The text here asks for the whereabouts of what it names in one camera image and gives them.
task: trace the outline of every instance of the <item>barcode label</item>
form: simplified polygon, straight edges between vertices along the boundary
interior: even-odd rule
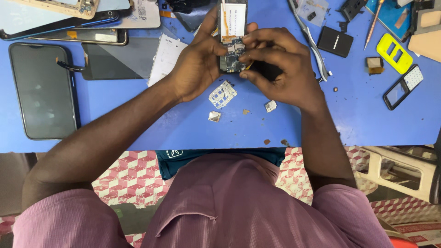
[[[138,7],[138,15],[146,15],[146,8],[143,6]]]

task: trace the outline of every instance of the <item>checkered floor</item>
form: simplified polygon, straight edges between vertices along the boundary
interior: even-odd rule
[[[357,147],[345,149],[354,171],[369,164],[367,152]],[[155,204],[168,191],[159,174],[154,151],[125,151],[92,185],[96,194],[108,205],[133,203],[138,208]],[[357,185],[365,194],[377,189],[376,184],[365,179],[358,179]],[[276,186],[307,204],[312,203],[313,193],[303,167],[301,148],[286,149]],[[371,204],[374,212],[390,224],[441,219],[438,206],[412,197]],[[0,235],[12,230],[15,218],[11,216],[0,220]],[[126,238],[137,248],[140,247],[144,234],[127,235]]]

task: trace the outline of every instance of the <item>blue work surface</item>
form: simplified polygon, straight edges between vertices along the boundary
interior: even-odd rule
[[[335,10],[342,4],[343,0],[329,1],[331,10],[323,25],[340,30],[338,21],[344,21],[344,18]],[[395,110],[388,110],[382,96],[400,74],[387,62],[381,75],[369,76],[366,72],[365,58],[379,56],[376,45],[386,33],[382,25],[377,25],[366,51],[363,51],[371,18],[372,15],[366,11],[349,23],[347,34],[354,37],[354,42],[347,58],[321,51],[333,76],[320,85],[341,133],[342,143],[347,146],[432,144],[441,125],[441,63],[423,56],[418,58],[410,52],[414,63],[419,64],[424,80]],[[248,22],[257,22],[260,27],[287,27],[300,42],[306,44],[286,1],[250,0]],[[188,33],[177,19],[162,18],[162,23],[185,43],[190,43],[193,38],[193,34]],[[321,28],[306,23],[317,41]],[[136,36],[152,33],[144,30],[129,32]],[[76,65],[84,64],[79,43],[23,42],[63,45],[72,53]],[[0,152],[48,151],[58,141],[33,141],[24,134],[8,56],[10,44],[0,41]],[[319,74],[315,58],[311,59],[314,71]],[[226,107],[217,110],[208,96],[226,79],[234,85],[238,94]],[[145,80],[85,81],[79,73],[75,74],[75,82],[83,125],[147,88]],[[334,87],[338,88],[337,92],[333,91]],[[238,75],[222,76],[192,102],[168,111],[129,149],[281,147],[283,139],[291,146],[301,146],[299,110],[278,103],[277,109],[266,113],[266,102],[268,99],[249,81]],[[243,115],[244,109],[250,112]],[[222,114],[218,123],[207,120],[213,110]],[[264,144],[266,139],[271,141],[268,145]]]

